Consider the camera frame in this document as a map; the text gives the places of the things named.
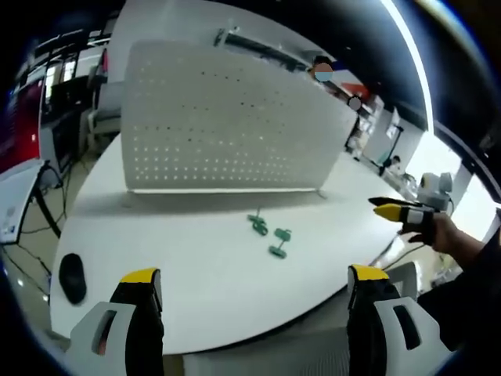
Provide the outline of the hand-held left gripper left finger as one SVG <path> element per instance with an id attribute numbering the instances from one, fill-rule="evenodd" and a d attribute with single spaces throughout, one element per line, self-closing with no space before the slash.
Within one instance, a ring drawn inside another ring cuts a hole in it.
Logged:
<path id="1" fill-rule="evenodd" d="M 160 270 L 124 276 L 70 333 L 73 375 L 162 375 L 164 325 Z"/>

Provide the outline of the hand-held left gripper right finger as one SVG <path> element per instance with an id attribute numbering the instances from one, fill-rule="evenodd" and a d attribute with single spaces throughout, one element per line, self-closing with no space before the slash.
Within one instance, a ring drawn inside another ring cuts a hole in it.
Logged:
<path id="1" fill-rule="evenodd" d="M 388 274 L 348 267 L 347 336 L 350 375 L 437 375 L 452 355 L 438 322 L 401 296 Z"/>

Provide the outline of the person's right hand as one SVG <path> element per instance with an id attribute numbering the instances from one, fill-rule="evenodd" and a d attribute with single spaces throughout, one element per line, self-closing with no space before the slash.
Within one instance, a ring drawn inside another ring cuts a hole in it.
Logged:
<path id="1" fill-rule="evenodd" d="M 436 252 L 452 256 L 457 262 L 461 258 L 472 259 L 484 247 L 484 243 L 459 230 L 448 215 L 433 214 L 428 226 L 405 223 L 400 235 L 412 233 L 409 243 L 423 243 Z"/>

